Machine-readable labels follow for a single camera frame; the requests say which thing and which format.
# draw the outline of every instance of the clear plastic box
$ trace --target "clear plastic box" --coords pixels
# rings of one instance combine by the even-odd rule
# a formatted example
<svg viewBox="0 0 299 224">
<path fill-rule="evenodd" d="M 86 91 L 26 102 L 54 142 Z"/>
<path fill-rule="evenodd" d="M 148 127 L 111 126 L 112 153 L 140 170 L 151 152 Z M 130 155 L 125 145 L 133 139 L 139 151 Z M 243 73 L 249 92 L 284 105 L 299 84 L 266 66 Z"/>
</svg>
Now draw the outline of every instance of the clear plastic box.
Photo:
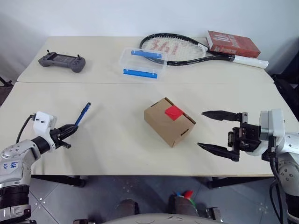
<svg viewBox="0 0 299 224">
<path fill-rule="evenodd" d="M 125 48 L 119 64 L 126 75 L 159 78 L 167 65 L 167 55 L 159 51 Z"/>
</svg>

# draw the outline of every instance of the blue pen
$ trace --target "blue pen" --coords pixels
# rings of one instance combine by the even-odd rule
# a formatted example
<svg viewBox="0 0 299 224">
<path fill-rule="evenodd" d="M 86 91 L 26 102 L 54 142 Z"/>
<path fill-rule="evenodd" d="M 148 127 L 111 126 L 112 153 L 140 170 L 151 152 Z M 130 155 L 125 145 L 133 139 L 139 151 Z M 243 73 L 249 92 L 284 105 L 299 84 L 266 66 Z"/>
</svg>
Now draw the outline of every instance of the blue pen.
<svg viewBox="0 0 299 224">
<path fill-rule="evenodd" d="M 78 126 L 78 125 L 79 125 L 81 119 L 83 118 L 84 114 L 87 112 L 87 110 L 88 110 L 88 108 L 90 107 L 90 105 L 91 105 L 91 103 L 88 102 L 88 103 L 86 104 L 86 106 L 83 108 L 83 110 L 82 110 L 80 116 L 78 117 L 78 119 L 77 119 L 77 121 L 76 121 L 76 123 L 75 123 L 75 126 Z"/>
</svg>

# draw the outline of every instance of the white table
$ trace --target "white table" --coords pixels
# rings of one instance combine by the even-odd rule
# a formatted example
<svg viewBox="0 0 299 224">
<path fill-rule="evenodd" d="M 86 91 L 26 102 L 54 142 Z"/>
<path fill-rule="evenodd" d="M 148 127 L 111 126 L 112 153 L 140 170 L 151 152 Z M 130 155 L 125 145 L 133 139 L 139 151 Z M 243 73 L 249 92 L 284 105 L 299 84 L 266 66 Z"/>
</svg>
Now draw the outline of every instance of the white table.
<svg viewBox="0 0 299 224">
<path fill-rule="evenodd" d="M 168 97 L 196 122 L 182 142 L 170 148 L 144 121 L 144 109 Z M 261 110 L 282 108 L 286 130 L 299 123 L 274 84 L 67 84 L 16 83 L 0 108 L 0 148 L 15 142 L 27 116 L 43 111 L 58 117 L 57 127 L 74 123 L 91 102 L 70 149 L 46 153 L 32 174 L 45 175 L 211 175 L 270 176 L 269 163 L 241 152 L 232 162 L 204 151 L 197 142 L 227 145 L 238 122 L 202 116 L 207 110 L 248 112 L 257 124 Z M 33 138 L 32 122 L 21 139 Z"/>
<path fill-rule="evenodd" d="M 167 66 L 159 80 L 124 75 L 119 66 L 122 51 L 127 47 L 138 48 L 143 37 L 50 37 L 41 47 L 31 64 L 19 76 L 18 82 L 49 83 L 165 83 L 165 84 L 262 84 L 273 83 L 261 68 L 208 61 L 187 66 Z M 42 67 L 38 59 L 46 50 L 86 59 L 80 73 L 70 69 Z"/>
</svg>

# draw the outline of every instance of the game controller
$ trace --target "game controller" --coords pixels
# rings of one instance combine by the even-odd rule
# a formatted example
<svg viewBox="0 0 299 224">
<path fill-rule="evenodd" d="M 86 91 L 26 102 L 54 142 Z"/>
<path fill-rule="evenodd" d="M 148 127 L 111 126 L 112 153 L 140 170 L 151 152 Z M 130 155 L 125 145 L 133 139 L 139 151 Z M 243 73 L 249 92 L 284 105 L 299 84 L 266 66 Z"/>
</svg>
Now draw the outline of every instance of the game controller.
<svg viewBox="0 0 299 224">
<path fill-rule="evenodd" d="M 49 52 L 38 60 L 39 64 L 43 67 L 56 65 L 60 67 L 70 68 L 73 72 L 80 72 L 85 66 L 85 59 L 78 55 L 77 57 L 60 55 L 56 52 Z"/>
</svg>

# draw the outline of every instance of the book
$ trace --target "book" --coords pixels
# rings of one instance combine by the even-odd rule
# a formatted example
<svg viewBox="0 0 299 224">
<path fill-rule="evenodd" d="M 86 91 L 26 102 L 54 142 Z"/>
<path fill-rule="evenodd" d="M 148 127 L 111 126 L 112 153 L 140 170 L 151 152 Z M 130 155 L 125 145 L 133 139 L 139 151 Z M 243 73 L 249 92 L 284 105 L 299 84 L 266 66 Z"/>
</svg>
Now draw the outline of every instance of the book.
<svg viewBox="0 0 299 224">
<path fill-rule="evenodd" d="M 248 37 L 219 33 L 208 30 L 206 40 L 211 51 L 244 57 L 255 57 L 261 53 Z"/>
</svg>

